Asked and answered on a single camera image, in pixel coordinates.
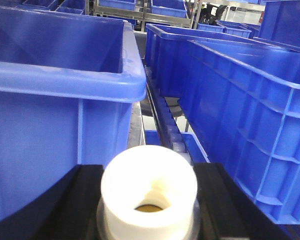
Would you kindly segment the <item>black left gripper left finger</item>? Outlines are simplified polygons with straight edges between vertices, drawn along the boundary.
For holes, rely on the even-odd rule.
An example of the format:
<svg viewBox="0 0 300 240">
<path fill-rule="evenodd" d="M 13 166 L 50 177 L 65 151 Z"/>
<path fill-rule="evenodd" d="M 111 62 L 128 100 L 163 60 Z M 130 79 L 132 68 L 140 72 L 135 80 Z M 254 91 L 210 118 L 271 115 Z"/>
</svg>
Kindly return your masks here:
<svg viewBox="0 0 300 240">
<path fill-rule="evenodd" d="M 0 221 L 0 240 L 99 240 L 101 165 L 76 165 L 38 198 Z"/>
</svg>

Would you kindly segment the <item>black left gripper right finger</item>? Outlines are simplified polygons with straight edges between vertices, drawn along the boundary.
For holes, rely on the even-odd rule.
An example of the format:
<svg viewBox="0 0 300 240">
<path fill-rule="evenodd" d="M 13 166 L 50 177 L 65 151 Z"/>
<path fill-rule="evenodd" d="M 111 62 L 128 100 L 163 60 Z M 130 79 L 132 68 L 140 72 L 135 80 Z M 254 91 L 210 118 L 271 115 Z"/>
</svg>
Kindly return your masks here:
<svg viewBox="0 0 300 240">
<path fill-rule="evenodd" d="M 288 240 L 234 184 L 220 164 L 195 163 L 199 240 Z"/>
</svg>

